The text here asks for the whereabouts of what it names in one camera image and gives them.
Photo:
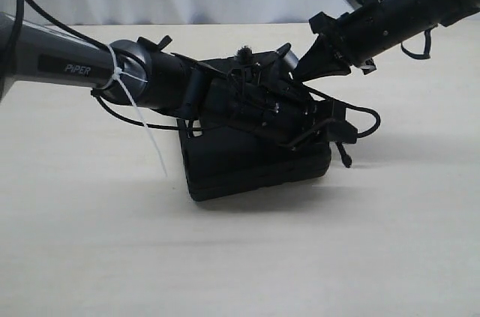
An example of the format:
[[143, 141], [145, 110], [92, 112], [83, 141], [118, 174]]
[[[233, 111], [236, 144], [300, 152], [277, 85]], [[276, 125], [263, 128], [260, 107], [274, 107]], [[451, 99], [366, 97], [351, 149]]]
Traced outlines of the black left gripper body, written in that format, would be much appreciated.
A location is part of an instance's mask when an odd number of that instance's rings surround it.
[[315, 143], [330, 125], [330, 109], [290, 78], [280, 58], [255, 54], [207, 63], [219, 71], [202, 102], [202, 118], [276, 145]]

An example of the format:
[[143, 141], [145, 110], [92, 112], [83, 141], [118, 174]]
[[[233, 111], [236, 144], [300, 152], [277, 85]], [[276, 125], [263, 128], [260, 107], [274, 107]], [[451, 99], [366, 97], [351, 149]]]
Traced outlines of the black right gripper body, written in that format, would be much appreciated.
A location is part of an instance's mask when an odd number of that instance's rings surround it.
[[317, 37], [319, 34], [327, 34], [329, 36], [338, 36], [342, 39], [342, 41], [352, 51], [352, 65], [350, 68], [352, 66], [357, 67], [362, 71], [363, 74], [369, 74], [377, 70], [377, 66], [372, 58], [360, 58], [358, 53], [353, 51], [346, 34], [341, 31], [339, 23], [335, 18], [330, 17], [326, 13], [319, 12], [315, 16], [311, 17], [308, 22], [311, 31], [316, 34]]

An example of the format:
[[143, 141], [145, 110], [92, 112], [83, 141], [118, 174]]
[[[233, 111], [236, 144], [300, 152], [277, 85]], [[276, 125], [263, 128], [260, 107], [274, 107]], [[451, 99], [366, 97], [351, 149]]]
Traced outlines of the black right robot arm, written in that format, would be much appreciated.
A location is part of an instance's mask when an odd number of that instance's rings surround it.
[[316, 40], [299, 59], [294, 80], [346, 76], [352, 67], [369, 74], [373, 58], [437, 25], [444, 27], [479, 12], [479, 0], [367, 0], [333, 18], [320, 12], [309, 20]]

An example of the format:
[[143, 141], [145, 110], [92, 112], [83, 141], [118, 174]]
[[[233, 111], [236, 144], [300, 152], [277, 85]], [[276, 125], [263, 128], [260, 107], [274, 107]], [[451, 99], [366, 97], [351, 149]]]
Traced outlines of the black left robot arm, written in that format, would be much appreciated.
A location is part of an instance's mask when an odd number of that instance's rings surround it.
[[142, 38], [105, 45], [3, 13], [1, 92], [16, 81], [81, 86], [115, 105], [231, 127], [287, 148], [355, 143], [345, 106], [315, 100], [293, 81], [289, 51], [241, 49], [199, 61]]

